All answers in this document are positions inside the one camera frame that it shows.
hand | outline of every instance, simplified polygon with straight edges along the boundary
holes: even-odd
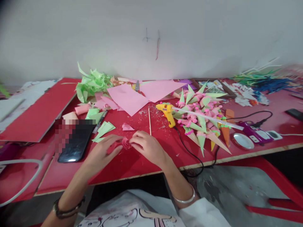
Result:
[[[144,131],[136,131],[129,140],[129,143],[151,163],[157,165],[162,170],[167,162],[171,160],[157,139]]]
[[[81,166],[89,178],[99,173],[110,161],[121,151],[122,145],[116,147],[113,152],[107,154],[107,149],[116,141],[122,140],[123,137],[109,135],[100,141],[89,153]]]

person's left hand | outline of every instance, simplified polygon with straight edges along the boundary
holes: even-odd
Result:
[[[122,140],[123,137],[109,135],[100,141],[89,153],[81,166],[89,178],[99,173],[110,161],[121,151],[122,145],[116,147],[113,152],[107,154],[107,149],[116,141]]]

red chair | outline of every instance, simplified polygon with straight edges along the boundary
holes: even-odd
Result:
[[[279,189],[290,199],[268,199],[268,203],[275,207],[287,208],[295,211],[276,210],[270,208],[246,208],[253,213],[281,218],[289,221],[303,223],[303,194],[295,187],[277,168],[262,156],[241,159],[220,164],[222,166],[256,167],[263,170]]]

white shirt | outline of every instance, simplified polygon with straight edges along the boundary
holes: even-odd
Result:
[[[78,227],[230,227],[206,198],[178,212],[170,199],[128,190],[101,204]]]

silver bangle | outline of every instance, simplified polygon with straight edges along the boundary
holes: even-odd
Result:
[[[195,198],[196,192],[195,192],[195,189],[193,188],[193,186],[192,186],[192,185],[190,185],[190,186],[191,186],[192,189],[193,189],[193,196],[192,196],[189,200],[186,200],[186,201],[178,200],[178,199],[175,198],[174,196],[173,196],[173,198],[174,198],[176,201],[178,201],[179,203],[190,203],[190,202],[192,202],[193,199]]]

